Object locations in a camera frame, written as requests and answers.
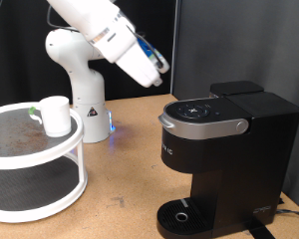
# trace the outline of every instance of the tabletop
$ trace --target tabletop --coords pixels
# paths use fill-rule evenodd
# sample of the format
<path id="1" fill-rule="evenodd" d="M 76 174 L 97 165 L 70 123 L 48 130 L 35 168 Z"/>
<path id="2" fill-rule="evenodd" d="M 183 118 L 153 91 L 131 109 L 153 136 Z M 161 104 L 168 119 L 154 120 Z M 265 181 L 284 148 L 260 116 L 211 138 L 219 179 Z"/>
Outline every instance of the tabletop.
<path id="1" fill-rule="evenodd" d="M 158 209 L 188 197 L 191 174 L 179 173 L 160 159 L 163 107 L 172 95 L 106 102 L 116 131 L 106 140 L 84 145 L 89 174 L 86 191 L 70 207 L 38 221 L 0 223 L 0 239 L 9 238 L 161 238 Z M 299 207 L 282 193 L 286 208 Z M 267 228 L 276 238 L 299 238 L 299 216 L 279 214 Z M 252 239 L 246 232 L 221 237 Z"/>

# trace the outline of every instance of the coffee maker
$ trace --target coffee maker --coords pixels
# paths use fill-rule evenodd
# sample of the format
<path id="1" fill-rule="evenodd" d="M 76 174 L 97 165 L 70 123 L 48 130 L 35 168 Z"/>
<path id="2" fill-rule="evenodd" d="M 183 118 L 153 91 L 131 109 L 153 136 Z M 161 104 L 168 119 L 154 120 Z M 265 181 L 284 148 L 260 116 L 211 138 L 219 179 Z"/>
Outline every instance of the coffee maker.
<path id="1" fill-rule="evenodd" d="M 299 108 L 251 82 L 214 84 L 212 98 L 173 102 L 159 116 L 161 159 L 191 173 L 190 196 L 164 204 L 166 239 L 205 239 L 273 222 Z"/>

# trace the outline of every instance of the silver trim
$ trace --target silver trim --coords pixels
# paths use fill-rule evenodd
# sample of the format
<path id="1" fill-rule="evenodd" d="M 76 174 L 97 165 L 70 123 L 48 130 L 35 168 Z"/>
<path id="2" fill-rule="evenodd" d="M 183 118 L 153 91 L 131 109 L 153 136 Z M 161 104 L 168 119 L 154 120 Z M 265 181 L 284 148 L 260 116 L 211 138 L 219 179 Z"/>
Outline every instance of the silver trim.
<path id="1" fill-rule="evenodd" d="M 180 201 L 181 201 L 181 203 L 182 203 L 182 205 L 184 206 L 184 207 L 188 207 L 188 204 L 187 204 L 187 202 L 185 201 L 185 199 L 180 199 Z"/>
<path id="2" fill-rule="evenodd" d="M 177 220 L 178 222 L 185 222 L 185 221 L 188 220 L 188 215 L 187 215 L 186 213 L 184 213 L 184 212 L 178 212 L 178 213 L 175 215 L 175 218 L 176 218 L 176 220 Z"/>
<path id="3" fill-rule="evenodd" d="M 166 112 L 166 108 L 173 104 L 169 103 L 163 109 L 163 114 L 158 117 L 163 128 L 181 138 L 187 139 L 209 139 L 216 137 L 224 137 L 245 133 L 249 127 L 249 122 L 246 119 L 232 119 L 216 122 L 186 122 L 170 117 Z"/>

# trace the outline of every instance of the black curtain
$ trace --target black curtain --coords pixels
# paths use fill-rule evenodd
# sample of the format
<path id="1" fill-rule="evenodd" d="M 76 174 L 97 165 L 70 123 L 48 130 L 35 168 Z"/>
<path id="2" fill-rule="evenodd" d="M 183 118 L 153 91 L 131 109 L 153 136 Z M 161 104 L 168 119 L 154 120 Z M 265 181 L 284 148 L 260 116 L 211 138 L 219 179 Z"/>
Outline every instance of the black curtain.
<path id="1" fill-rule="evenodd" d="M 178 2 L 179 100 L 208 97 L 212 83 L 252 81 L 299 106 L 299 0 Z M 299 128 L 283 191 L 299 204 Z"/>
<path id="2" fill-rule="evenodd" d="M 118 0 L 115 3 L 171 62 L 175 0 Z M 37 102 L 48 96 L 72 100 L 66 71 L 52 61 L 45 50 L 45 40 L 53 29 L 47 24 L 45 0 L 3 0 L 0 9 L 0 106 Z M 67 26 L 52 11 L 51 21 Z M 170 71 L 161 75 L 158 88 L 143 88 L 116 64 L 92 61 L 90 68 L 105 78 L 106 100 L 136 98 L 169 93 Z"/>

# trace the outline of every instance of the mesh tray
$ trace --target mesh tray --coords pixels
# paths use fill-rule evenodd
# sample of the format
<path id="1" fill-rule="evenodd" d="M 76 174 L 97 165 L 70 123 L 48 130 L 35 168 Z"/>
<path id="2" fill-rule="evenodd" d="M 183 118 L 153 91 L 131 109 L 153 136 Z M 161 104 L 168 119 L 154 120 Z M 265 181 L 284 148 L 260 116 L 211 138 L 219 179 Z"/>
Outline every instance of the mesh tray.
<path id="1" fill-rule="evenodd" d="M 40 111 L 35 115 L 41 117 Z M 22 156 L 52 148 L 70 138 L 77 130 L 71 118 L 72 130 L 62 137 L 48 137 L 43 125 L 29 117 L 28 109 L 0 114 L 0 157 Z"/>
<path id="2" fill-rule="evenodd" d="M 33 167 L 0 170 L 0 210 L 49 205 L 68 195 L 78 183 L 78 165 L 66 156 Z"/>

